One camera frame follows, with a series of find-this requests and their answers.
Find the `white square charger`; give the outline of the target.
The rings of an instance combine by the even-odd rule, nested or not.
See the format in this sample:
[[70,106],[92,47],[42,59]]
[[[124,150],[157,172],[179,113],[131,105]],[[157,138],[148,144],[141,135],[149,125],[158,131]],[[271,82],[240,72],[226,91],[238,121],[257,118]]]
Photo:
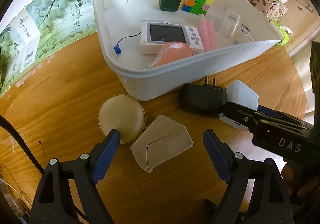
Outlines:
[[[240,80],[234,80],[226,86],[227,102],[234,102],[236,104],[257,110],[259,95],[249,86],[245,85]],[[240,131],[248,131],[248,128],[226,116],[221,116],[219,119]]]

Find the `black plug adapter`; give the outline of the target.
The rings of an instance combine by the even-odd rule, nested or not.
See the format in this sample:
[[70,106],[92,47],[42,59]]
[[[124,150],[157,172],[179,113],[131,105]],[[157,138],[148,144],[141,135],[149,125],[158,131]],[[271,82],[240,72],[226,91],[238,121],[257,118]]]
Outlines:
[[227,103],[223,87],[213,82],[203,85],[186,83],[178,92],[178,102],[183,110],[206,117],[219,117]]

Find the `small labelled plastic box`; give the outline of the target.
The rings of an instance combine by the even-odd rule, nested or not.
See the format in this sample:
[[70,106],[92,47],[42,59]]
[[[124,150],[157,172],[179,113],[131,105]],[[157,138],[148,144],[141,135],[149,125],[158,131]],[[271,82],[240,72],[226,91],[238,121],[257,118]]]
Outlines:
[[239,28],[237,40],[240,43],[250,43],[250,42],[254,42],[255,41],[253,39],[253,37],[251,36],[250,29],[247,26],[243,25],[243,24]]

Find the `white angular plastic box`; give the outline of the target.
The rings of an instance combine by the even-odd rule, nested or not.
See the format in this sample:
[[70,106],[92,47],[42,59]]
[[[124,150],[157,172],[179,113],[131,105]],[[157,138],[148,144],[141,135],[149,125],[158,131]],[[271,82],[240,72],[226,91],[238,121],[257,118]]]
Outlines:
[[194,145],[186,127],[159,115],[130,147],[137,164],[148,173]]

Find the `clear acrylic box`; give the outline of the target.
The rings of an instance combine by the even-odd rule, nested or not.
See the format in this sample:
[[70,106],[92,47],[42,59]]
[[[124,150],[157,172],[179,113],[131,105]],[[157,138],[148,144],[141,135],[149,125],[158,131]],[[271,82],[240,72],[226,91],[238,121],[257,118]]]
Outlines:
[[241,15],[239,13],[227,9],[216,18],[217,32],[224,38],[232,40],[239,28],[240,21]]

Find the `pink correction tape dispenser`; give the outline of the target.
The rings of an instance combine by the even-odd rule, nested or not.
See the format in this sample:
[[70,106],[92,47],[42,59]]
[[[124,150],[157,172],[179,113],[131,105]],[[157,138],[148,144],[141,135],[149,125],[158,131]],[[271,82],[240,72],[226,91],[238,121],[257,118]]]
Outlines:
[[155,58],[146,66],[146,69],[157,68],[194,55],[195,52],[187,44],[169,42],[161,47]]

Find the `round gold compact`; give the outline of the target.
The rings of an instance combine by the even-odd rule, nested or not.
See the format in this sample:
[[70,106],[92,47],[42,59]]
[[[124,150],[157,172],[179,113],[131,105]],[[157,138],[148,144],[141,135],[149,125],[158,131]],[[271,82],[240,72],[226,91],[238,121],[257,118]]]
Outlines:
[[98,126],[107,135],[115,129],[120,133],[120,143],[135,141],[145,127],[146,115],[143,106],[135,98],[118,94],[109,97],[100,107]]

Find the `green perfume bottle gold cap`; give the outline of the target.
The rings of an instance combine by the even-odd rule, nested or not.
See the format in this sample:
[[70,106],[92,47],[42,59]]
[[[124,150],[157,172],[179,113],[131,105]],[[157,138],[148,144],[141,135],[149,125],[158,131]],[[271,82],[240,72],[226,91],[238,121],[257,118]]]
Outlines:
[[180,7],[181,0],[159,0],[160,10],[164,12],[176,12]]

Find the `green tissue pack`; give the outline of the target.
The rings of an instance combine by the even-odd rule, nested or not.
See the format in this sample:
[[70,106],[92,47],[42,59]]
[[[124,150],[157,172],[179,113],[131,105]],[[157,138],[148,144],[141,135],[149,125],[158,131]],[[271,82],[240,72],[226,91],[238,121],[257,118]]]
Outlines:
[[278,46],[285,46],[287,43],[289,43],[290,35],[293,34],[292,30],[289,29],[287,26],[280,25],[277,21],[271,20],[271,23],[279,29],[282,39],[280,42],[277,43]]

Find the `pink eraser sticks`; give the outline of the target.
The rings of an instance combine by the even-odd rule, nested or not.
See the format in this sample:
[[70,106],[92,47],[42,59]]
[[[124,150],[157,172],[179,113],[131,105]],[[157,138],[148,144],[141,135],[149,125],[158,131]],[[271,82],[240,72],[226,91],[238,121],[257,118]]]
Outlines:
[[216,50],[216,40],[213,30],[213,24],[210,21],[207,21],[203,14],[199,15],[199,26],[198,31],[200,38],[204,47],[205,52],[210,52]]

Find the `patterned fabric storage bag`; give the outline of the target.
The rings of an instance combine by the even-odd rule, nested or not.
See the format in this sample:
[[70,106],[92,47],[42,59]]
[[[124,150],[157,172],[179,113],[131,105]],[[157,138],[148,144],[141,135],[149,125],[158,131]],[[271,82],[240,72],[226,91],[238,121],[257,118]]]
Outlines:
[[268,21],[279,21],[288,11],[280,0],[248,0]]

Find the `white plastic storage bin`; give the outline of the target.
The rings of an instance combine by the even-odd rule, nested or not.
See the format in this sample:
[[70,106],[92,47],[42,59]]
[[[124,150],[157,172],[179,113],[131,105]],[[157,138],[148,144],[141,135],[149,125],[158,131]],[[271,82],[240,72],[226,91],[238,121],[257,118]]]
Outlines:
[[251,60],[281,39],[247,0],[93,0],[107,65],[148,101]]

